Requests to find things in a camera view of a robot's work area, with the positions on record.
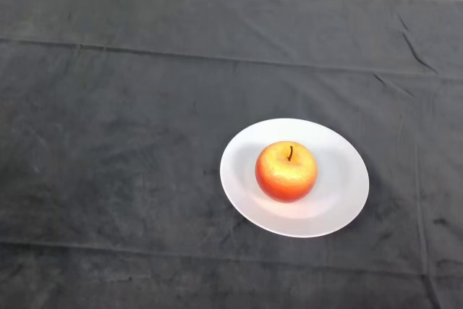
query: plate rim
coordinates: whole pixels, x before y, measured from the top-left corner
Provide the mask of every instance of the plate rim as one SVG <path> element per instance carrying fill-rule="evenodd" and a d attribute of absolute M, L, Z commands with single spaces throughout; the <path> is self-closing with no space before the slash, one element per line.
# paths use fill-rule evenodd
<path fill-rule="evenodd" d="M 311 124 L 316 124 L 317 126 L 319 127 L 323 127 L 323 128 L 326 128 L 327 130 L 330 130 L 334 133 L 336 133 L 339 137 L 341 137 L 342 139 L 344 139 L 350 146 L 352 146 L 352 148 L 355 150 L 355 152 L 357 153 L 357 155 L 360 157 L 361 161 L 362 161 L 362 167 L 365 169 L 365 173 L 366 173 L 366 180 L 367 180 L 367 184 L 368 184 L 368 190 L 366 192 L 366 195 L 365 195 L 365 199 L 364 201 L 362 202 L 362 206 L 361 208 L 359 209 L 359 211 L 350 219 L 348 220 L 345 224 L 341 224 L 339 227 L 333 229 L 333 230 L 330 230 L 330 231 L 327 231 L 327 232 L 321 232 L 321 233 L 318 233 L 318 234 L 291 234 L 291 233 L 284 233 L 284 232 L 277 232 L 276 230 L 273 230 L 271 228 L 268 228 L 266 226 L 263 226 L 262 224 L 256 222 L 254 219 L 250 218 L 249 216 L 245 215 L 238 207 L 237 205 L 235 205 L 235 203 L 233 202 L 233 200 L 230 198 L 230 195 L 228 194 L 227 192 L 227 189 L 225 188 L 225 185 L 224 185 L 224 180 L 223 180 L 223 170 L 224 170 L 224 156 L 227 152 L 227 149 L 229 148 L 230 144 L 233 142 L 233 140 L 239 135 L 241 134 L 242 132 L 244 132 L 246 129 L 250 128 L 250 127 L 253 127 L 257 124 L 260 124 L 260 123 L 264 123 L 264 122 L 269 122 L 269 121 L 297 121 L 297 122 L 308 122 L 308 123 L 311 123 Z M 226 197 L 228 198 L 229 202 L 233 205 L 233 207 L 241 214 L 241 216 L 243 216 L 245 219 L 247 219 L 249 222 L 252 222 L 254 225 L 268 231 L 268 232 L 271 232 L 271 233 L 274 233 L 274 234 L 277 234 L 277 235 L 282 235 L 282 236 L 285 236 L 285 237 L 293 237 L 293 238 L 316 238 L 316 237 L 322 237 L 324 235 L 328 235 L 328 234 L 332 234 L 334 232 L 337 232 L 339 231 L 340 229 L 343 229 L 345 226 L 349 225 L 352 221 L 354 221 L 359 215 L 360 213 L 363 211 L 363 208 L 365 207 L 365 204 L 367 203 L 367 200 L 368 200 L 368 196 L 370 194 L 370 175 L 368 173 L 368 168 L 365 164 L 365 161 L 363 160 L 362 156 L 360 155 L 360 153 L 358 152 L 358 150 L 345 138 L 343 137 L 342 135 L 340 135 L 338 132 L 336 132 L 335 130 L 332 130 L 331 128 L 327 127 L 327 126 L 324 126 L 322 124 L 319 124 L 317 122 L 313 122 L 313 121 L 309 121 L 309 120 L 306 120 L 306 119 L 295 119 L 295 118 L 291 118 L 291 117 L 279 117 L 279 118 L 275 118 L 275 119 L 264 119 L 262 121 L 259 121 L 259 122 L 256 122 L 256 123 L 253 123 L 253 124 L 250 124 L 249 126 L 243 128 L 242 130 L 240 130 L 225 146 L 225 149 L 224 149 L 224 152 L 222 153 L 222 156 L 221 156 L 221 160 L 220 160 L 220 180 L 221 180 L 221 185 L 222 185 L 222 189 L 224 190 L 225 192 L 225 195 Z"/>

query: apple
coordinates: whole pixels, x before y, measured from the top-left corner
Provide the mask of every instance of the apple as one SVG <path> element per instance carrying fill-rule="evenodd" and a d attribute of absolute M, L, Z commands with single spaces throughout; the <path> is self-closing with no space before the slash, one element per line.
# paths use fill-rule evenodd
<path fill-rule="evenodd" d="M 313 154 L 299 143 L 279 141 L 264 148 L 255 164 L 262 191 L 284 203 L 305 197 L 317 179 Z"/>

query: white plate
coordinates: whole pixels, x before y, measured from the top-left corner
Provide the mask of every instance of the white plate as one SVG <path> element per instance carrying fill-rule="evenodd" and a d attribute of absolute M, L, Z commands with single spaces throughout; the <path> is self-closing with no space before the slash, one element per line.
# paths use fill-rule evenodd
<path fill-rule="evenodd" d="M 312 191 L 293 203 L 269 198 L 255 179 L 255 162 L 271 143 L 308 148 L 318 165 Z M 370 186 L 360 154 L 341 135 L 302 119 L 269 119 L 238 133 L 227 145 L 220 176 L 231 204 L 248 220 L 288 237 L 319 237 L 345 227 L 362 210 Z"/>

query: dark gray tablecloth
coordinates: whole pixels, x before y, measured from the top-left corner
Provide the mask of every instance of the dark gray tablecloth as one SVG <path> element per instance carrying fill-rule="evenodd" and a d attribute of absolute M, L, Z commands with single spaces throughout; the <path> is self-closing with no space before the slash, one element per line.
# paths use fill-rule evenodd
<path fill-rule="evenodd" d="M 0 0 L 0 308 L 463 308 L 463 2 Z M 370 175 L 326 237 L 226 199 L 226 144 L 324 124 Z"/>

